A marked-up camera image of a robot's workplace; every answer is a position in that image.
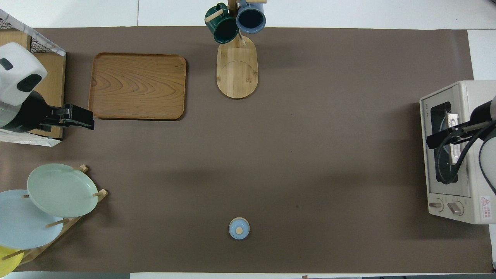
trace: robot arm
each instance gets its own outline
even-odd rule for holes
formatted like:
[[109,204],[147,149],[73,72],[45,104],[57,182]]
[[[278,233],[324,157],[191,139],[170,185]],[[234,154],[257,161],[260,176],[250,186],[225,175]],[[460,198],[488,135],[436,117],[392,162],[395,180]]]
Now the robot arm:
[[0,47],[0,129],[50,131],[52,126],[94,129],[93,113],[75,105],[46,104],[33,89],[47,76],[43,65],[16,43]]

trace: mug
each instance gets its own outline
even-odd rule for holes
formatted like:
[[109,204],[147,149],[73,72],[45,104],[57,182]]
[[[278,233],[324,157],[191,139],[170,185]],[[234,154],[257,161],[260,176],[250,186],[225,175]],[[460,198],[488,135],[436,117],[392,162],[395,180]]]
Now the mug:
[[245,33],[254,34],[260,32],[265,26],[265,15],[263,14],[263,4],[247,3],[240,1],[236,24]]
[[238,34],[236,20],[229,15],[229,10],[227,9],[226,4],[218,3],[215,7],[212,7],[207,11],[205,17],[208,17],[220,10],[223,10],[223,13],[220,16],[206,22],[205,24],[214,35],[214,40],[217,43],[226,44],[231,42]]

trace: green plate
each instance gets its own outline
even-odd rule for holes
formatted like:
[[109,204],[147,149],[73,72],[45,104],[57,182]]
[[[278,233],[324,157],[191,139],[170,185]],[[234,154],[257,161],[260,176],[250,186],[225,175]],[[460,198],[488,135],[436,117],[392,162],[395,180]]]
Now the green plate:
[[28,177],[28,193],[44,212],[58,217],[78,217],[91,212],[98,202],[95,183],[79,170],[62,164],[37,167]]

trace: wooden base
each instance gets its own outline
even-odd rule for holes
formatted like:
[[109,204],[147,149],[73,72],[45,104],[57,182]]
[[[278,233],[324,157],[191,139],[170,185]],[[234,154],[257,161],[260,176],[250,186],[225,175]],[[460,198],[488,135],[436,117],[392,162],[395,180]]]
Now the wooden base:
[[233,99],[249,96],[258,85],[258,61],[253,42],[239,36],[217,51],[217,86],[222,93]]

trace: blue mug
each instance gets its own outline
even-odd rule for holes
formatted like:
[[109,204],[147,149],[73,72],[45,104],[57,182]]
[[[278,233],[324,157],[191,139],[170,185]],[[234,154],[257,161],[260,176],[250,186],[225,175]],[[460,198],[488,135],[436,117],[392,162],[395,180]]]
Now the blue mug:
[[260,32],[265,27],[265,15],[263,14],[263,4],[247,3],[240,1],[236,24],[238,28],[248,34]]

